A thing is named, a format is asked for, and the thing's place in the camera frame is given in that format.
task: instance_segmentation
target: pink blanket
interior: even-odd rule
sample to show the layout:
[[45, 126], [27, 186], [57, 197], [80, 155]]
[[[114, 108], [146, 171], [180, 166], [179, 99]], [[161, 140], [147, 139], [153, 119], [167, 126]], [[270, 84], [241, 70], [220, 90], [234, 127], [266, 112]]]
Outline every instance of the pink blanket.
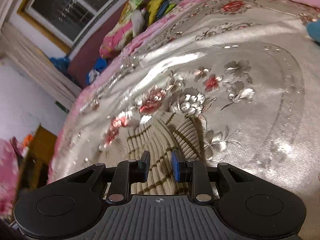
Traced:
[[[17, 147], [22, 151], [22, 144]], [[10, 141], [0, 139], [0, 217], [9, 218], [12, 213], [19, 168], [14, 148]]]
[[[64, 130], [68, 130], [69, 127], [73, 126], [73, 123], [76, 122], [78, 117], [80, 108], [88, 102], [90, 98], [94, 95], [95, 91], [101, 87], [106, 81], [110, 79], [112, 74], [119, 70], [121, 65], [121, 60], [123, 57], [130, 55], [135, 49], [139, 48], [142, 44], [148, 42], [152, 39], [157, 33], [159, 33], [165, 26], [170, 24], [174, 19], [179, 17], [182, 13], [187, 11], [193, 5], [204, 1], [204, 0], [184, 0], [179, 3], [170, 13], [164, 16], [161, 20], [152, 24], [145, 32], [138, 35], [134, 38], [121, 52], [121, 54], [115, 58], [112, 64], [104, 71], [95, 82], [83, 90], [73, 105], [70, 114], [67, 117], [66, 124], [64, 129], [60, 132], [56, 145], [55, 145], [55, 153], [59, 152], [59, 146], [61, 143], [61, 138], [64, 135]], [[307, 4], [316, 8], [320, 8], [320, 0], [292, 0], [295, 2]]]

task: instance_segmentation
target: round black pad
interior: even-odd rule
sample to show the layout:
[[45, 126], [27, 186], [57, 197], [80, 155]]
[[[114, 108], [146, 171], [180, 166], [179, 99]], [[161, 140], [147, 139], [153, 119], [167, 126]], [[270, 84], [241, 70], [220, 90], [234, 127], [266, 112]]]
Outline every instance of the round black pad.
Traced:
[[306, 208], [295, 194], [271, 183], [236, 183], [219, 201], [224, 222], [254, 238], [284, 237], [297, 233]]
[[54, 195], [45, 197], [38, 203], [38, 210], [40, 213], [55, 217], [67, 214], [75, 206], [72, 198], [61, 195]]
[[18, 200], [14, 208], [20, 230], [39, 239], [79, 235], [97, 222], [100, 213], [98, 195], [85, 183], [73, 182], [39, 188]]
[[281, 212], [283, 203], [269, 195], [255, 195], [247, 199], [245, 205], [249, 211], [260, 216], [273, 216]]

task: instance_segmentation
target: ridged rubber surface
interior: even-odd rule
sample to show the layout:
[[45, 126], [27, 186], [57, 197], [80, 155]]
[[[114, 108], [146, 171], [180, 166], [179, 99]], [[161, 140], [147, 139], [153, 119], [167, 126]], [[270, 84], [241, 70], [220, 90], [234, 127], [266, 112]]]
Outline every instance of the ridged rubber surface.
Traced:
[[[212, 208], [187, 196], [133, 196], [109, 207], [87, 232], [69, 240], [249, 240], [227, 228]], [[290, 236], [287, 240], [300, 239]]]

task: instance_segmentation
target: red flower pattern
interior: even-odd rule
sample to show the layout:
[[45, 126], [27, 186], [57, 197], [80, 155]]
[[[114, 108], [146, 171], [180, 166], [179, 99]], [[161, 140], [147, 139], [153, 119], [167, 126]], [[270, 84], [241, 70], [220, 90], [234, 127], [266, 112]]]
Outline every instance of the red flower pattern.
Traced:
[[244, 2], [242, 0], [235, 0], [225, 4], [221, 7], [221, 9], [224, 12], [236, 12], [240, 10], [242, 7], [244, 7]]
[[126, 116], [116, 117], [109, 127], [109, 130], [106, 134], [104, 143], [106, 145], [110, 145], [112, 141], [116, 138], [119, 134], [120, 127], [126, 127], [128, 125], [128, 119]]
[[209, 78], [204, 81], [205, 91], [207, 93], [211, 92], [212, 89], [218, 90], [219, 89], [219, 82], [222, 80], [223, 76], [217, 76], [212, 74]]
[[149, 95], [142, 101], [142, 106], [139, 109], [140, 113], [152, 114], [162, 106], [162, 100], [165, 98], [165, 90], [161, 88], [153, 88]]

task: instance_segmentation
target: blue cloth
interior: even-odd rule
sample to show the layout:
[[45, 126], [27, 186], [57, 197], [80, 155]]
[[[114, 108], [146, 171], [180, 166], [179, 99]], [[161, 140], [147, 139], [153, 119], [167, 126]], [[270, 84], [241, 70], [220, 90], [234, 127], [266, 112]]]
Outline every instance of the blue cloth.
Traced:
[[58, 69], [60, 72], [62, 72], [65, 76], [69, 76], [67, 69], [70, 64], [70, 59], [68, 57], [51, 57], [49, 60], [52, 62], [52, 64]]
[[100, 73], [102, 73], [108, 66], [108, 61], [103, 58], [98, 58], [93, 66], [93, 69], [86, 76], [86, 83], [88, 85], [92, 84], [96, 80]]
[[160, 6], [160, 8], [157, 11], [156, 14], [156, 21], [161, 19], [164, 16], [165, 11], [167, 10], [167, 8], [169, 7], [169, 1], [168, 0], [164, 0]]
[[320, 20], [308, 23], [307, 32], [311, 38], [320, 42]]

